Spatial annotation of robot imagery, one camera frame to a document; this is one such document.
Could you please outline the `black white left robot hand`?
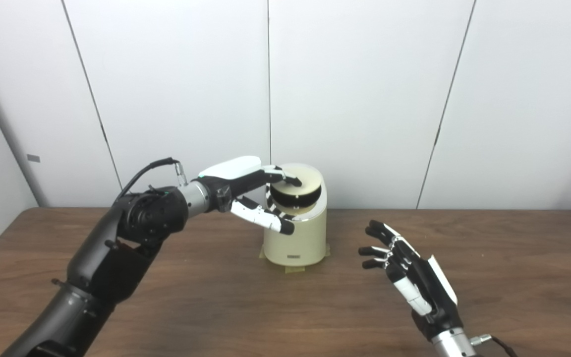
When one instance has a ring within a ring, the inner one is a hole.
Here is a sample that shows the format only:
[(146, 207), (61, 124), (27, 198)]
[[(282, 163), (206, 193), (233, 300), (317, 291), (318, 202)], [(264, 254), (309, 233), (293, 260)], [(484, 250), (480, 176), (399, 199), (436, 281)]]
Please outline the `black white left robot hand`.
[(245, 221), (281, 235), (292, 235), (295, 226), (283, 213), (263, 208), (246, 197), (261, 186), (283, 181), (294, 187), (303, 184), (297, 176), (276, 165), (262, 165), (257, 156), (241, 156), (209, 167), (198, 174), (195, 181), (208, 193), (206, 212), (232, 213)]

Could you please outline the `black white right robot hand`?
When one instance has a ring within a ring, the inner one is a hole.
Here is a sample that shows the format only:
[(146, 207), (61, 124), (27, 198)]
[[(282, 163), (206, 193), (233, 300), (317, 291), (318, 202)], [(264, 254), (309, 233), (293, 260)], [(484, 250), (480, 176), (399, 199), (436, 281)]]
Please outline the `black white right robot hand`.
[(365, 233), (382, 242), (383, 247), (358, 249), (360, 256), (370, 257), (362, 263), (363, 269), (383, 269), (410, 306), (414, 324), (428, 341), (442, 332), (464, 328), (457, 296), (435, 256), (422, 258), (399, 232), (380, 221), (371, 220)]

